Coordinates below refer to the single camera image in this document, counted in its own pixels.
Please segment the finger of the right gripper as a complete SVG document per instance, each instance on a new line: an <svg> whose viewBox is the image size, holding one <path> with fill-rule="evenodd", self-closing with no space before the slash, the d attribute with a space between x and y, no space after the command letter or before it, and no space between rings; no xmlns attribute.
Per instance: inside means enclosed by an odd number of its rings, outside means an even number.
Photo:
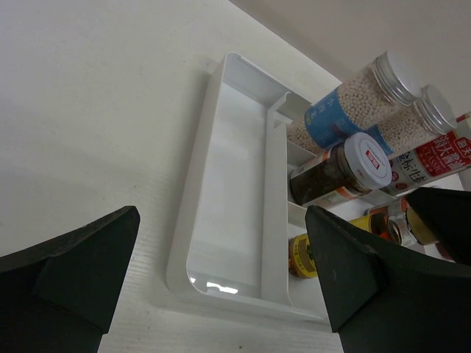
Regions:
<svg viewBox="0 0 471 353"><path fill-rule="evenodd" d="M407 202L456 263L470 264L470 192L417 188Z"/></svg>

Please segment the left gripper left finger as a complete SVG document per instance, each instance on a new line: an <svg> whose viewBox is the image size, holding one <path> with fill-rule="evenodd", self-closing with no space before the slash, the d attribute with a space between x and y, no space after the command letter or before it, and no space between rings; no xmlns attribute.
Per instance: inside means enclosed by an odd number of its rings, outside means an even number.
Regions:
<svg viewBox="0 0 471 353"><path fill-rule="evenodd" d="M126 206L1 257L2 352L97 352L140 224Z"/></svg>

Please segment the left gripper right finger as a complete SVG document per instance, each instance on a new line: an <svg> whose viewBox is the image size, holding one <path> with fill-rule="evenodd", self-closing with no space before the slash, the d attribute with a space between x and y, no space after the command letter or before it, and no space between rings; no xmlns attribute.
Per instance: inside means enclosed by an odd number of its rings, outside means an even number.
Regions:
<svg viewBox="0 0 471 353"><path fill-rule="evenodd" d="M321 207L309 207L305 222L345 352L470 350L469 266L399 246Z"/></svg>

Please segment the small yellow label bottle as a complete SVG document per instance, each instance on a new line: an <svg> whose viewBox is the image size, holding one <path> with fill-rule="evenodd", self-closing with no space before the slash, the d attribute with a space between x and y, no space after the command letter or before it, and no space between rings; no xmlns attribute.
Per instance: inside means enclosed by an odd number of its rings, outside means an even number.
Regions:
<svg viewBox="0 0 471 353"><path fill-rule="evenodd" d="M404 247L416 244L427 246L438 242L430 228L411 208L392 214L373 213L356 218L350 223ZM288 272L300 279L318 277L309 237L306 233L288 240Z"/></svg>

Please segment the tall dark soy sauce bottle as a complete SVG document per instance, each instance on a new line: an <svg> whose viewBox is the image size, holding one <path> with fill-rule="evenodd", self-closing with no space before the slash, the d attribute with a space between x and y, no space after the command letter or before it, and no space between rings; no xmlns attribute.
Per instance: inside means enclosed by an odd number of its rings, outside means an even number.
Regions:
<svg viewBox="0 0 471 353"><path fill-rule="evenodd" d="M392 181L382 191L390 196L413 190L470 167L470 114L456 129L390 160Z"/></svg>

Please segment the pink label spice jar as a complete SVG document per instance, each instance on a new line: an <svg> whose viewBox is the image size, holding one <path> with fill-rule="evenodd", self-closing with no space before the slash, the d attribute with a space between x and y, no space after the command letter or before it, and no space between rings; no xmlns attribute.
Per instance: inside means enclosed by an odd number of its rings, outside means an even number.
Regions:
<svg viewBox="0 0 471 353"><path fill-rule="evenodd" d="M434 85L422 88L422 96L413 104L369 128L389 159L411 151L446 135L457 127L448 100Z"/></svg>

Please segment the blue label spice jar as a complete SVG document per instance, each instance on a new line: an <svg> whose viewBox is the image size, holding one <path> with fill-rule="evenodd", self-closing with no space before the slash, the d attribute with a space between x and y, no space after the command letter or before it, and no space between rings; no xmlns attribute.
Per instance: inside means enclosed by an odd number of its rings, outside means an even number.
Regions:
<svg viewBox="0 0 471 353"><path fill-rule="evenodd" d="M385 51L288 125L292 143L320 154L412 105L422 95L411 68Z"/></svg>

